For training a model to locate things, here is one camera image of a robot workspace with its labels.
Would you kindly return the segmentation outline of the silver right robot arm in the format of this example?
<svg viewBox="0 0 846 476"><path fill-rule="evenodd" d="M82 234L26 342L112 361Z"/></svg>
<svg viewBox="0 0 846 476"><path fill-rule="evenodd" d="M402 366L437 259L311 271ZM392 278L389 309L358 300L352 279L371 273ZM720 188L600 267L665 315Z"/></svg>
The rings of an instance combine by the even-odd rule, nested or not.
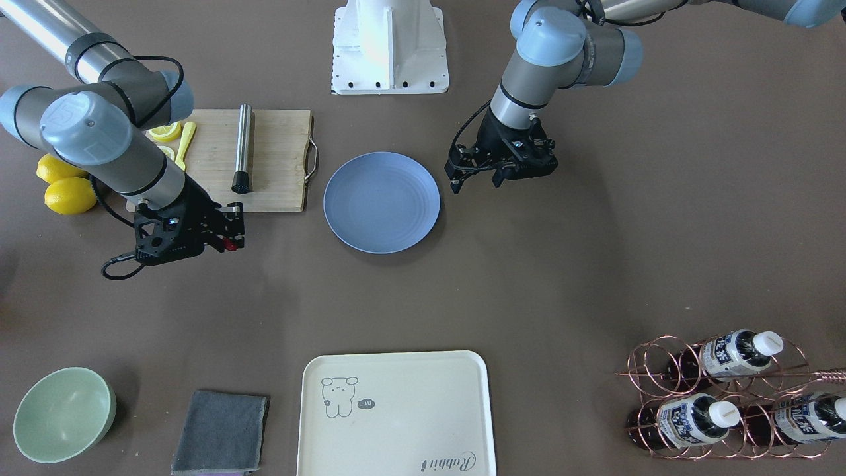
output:
<svg viewBox="0 0 846 476"><path fill-rule="evenodd" d="M14 138L79 167L136 205L135 247L112 259L146 267L244 247L244 209L211 199L145 132L190 117L181 67L152 71L67 2L3 1L2 15L63 61L76 87L2 94Z"/></svg>

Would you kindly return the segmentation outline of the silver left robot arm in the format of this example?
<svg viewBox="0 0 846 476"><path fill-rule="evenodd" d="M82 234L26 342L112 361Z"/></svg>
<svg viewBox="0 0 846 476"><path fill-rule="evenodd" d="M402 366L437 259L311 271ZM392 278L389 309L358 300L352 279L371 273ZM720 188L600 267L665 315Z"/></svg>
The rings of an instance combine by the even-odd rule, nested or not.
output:
<svg viewBox="0 0 846 476"><path fill-rule="evenodd" d="M510 17L516 40L471 145L454 139L444 171L452 193L469 178L492 172L493 186L552 174L555 141L541 112L554 93L630 81L644 59L636 28L656 23L689 1L521 1Z"/></svg>

